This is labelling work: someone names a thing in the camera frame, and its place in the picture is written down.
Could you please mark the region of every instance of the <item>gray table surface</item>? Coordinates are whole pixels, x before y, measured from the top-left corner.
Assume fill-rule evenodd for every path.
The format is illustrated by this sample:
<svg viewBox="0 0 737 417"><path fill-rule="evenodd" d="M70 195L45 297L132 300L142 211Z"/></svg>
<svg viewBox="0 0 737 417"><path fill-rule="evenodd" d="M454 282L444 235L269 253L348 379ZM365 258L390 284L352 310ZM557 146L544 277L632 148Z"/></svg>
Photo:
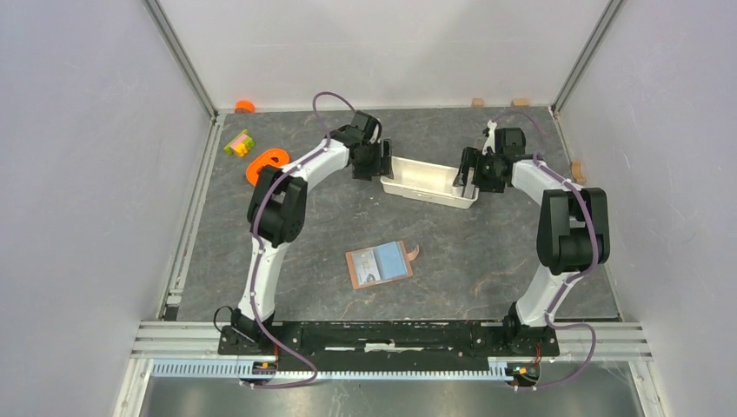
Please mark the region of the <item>gray table surface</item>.
<svg viewBox="0 0 737 417"><path fill-rule="evenodd" d="M466 146L481 146L481 131L501 108L372 110L393 141L395 156L456 167ZM500 127L521 127L528 152L569 175L568 161L547 109L508 115ZM350 121L348 111L326 112L329 126ZM248 129L256 148L243 159L222 150ZM216 308L235 306L249 270L246 212L253 187L246 167L264 150L286 149L296 159L323 137L310 112L228 115L223 124L202 219L187 276L179 321L209 321ZM539 264L535 253L538 206L516 189L480 195L469 209L418 202L383 192L378 179L351 179L350 168L330 175L309 194L304 229L289 248L277 285L277 320L501 319L519 299ZM415 275L354 290L345 253L404 240L420 245ZM603 270L578 283L558 317L617 315Z"/></svg>

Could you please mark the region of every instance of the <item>white plastic tray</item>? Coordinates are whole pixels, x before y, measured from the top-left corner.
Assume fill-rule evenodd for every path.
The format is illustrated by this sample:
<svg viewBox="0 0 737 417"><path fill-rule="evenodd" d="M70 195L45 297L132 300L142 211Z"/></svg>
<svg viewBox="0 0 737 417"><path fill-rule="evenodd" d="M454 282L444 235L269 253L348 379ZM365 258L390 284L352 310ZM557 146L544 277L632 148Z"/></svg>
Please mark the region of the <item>white plastic tray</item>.
<svg viewBox="0 0 737 417"><path fill-rule="evenodd" d="M453 186L458 168L392 156L392 170L394 179L386 176L381 179L384 191L389 194L459 209L471 207L479 198L478 189L474 190L474 198L463 198L463 188Z"/></svg>

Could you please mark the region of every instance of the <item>white wall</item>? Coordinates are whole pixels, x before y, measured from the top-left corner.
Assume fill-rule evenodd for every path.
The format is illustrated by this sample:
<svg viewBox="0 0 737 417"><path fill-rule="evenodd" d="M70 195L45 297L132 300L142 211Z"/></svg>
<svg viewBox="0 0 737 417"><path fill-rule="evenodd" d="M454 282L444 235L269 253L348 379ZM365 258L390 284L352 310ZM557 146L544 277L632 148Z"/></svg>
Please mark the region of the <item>white wall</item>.
<svg viewBox="0 0 737 417"><path fill-rule="evenodd" d="M110 415L208 118L139 0L3 2L0 56L0 414Z"/></svg>
<svg viewBox="0 0 737 417"><path fill-rule="evenodd" d="M162 0L215 105L550 104L606 0ZM326 100L326 108L337 106Z"/></svg>
<svg viewBox="0 0 737 417"><path fill-rule="evenodd" d="M737 3L627 2L562 110L676 416L734 415Z"/></svg>

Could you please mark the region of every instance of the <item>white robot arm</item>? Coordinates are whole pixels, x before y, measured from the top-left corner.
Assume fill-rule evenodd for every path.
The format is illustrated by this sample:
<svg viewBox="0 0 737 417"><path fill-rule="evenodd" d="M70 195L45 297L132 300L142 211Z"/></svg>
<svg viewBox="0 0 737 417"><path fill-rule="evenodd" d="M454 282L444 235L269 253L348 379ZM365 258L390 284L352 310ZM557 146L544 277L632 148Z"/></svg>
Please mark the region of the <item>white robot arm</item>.
<svg viewBox="0 0 737 417"><path fill-rule="evenodd" d="M353 166L356 179L370 181L373 176L392 176L391 141L382 139L381 132L376 118L357 111L351 124L330 132L330 138L322 140L307 155L280 169L263 167L249 205L252 231L259 206L266 202L266 208L256 232L259 237L251 239L253 250L246 289L231 315L231 324L239 333L257 341L255 320L273 319L279 272L289 245L302 231L308 192L328 175L349 165ZM284 181L267 195L284 173L288 173Z"/></svg>
<svg viewBox="0 0 737 417"><path fill-rule="evenodd" d="M544 328L574 281L569 279L586 269L593 249L581 206L559 178L545 172L546 164L525 154L521 129L497 129L489 121L483 149L465 148L455 185L501 193L509 185L529 195L541 207L537 232L540 266L527 292L512 305L505 324L520 332L524 328ZM599 263L609 256L607 197L601 189L579 191L593 219Z"/></svg>

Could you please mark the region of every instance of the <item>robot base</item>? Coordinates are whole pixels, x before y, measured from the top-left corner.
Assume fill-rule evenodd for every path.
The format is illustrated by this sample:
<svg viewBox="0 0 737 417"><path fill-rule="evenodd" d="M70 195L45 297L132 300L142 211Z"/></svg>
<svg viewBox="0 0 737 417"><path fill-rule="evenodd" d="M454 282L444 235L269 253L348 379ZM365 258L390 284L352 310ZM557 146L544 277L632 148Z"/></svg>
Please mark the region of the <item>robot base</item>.
<svg viewBox="0 0 737 417"><path fill-rule="evenodd" d="M509 329L493 321L282 321L267 325L280 341L308 357L324 372L488 370L489 357L534 358L560 354L555 331L545 339L529 332L509 339ZM231 326L222 329L221 355L275 354ZM279 370L309 371L289 354L277 354Z"/></svg>

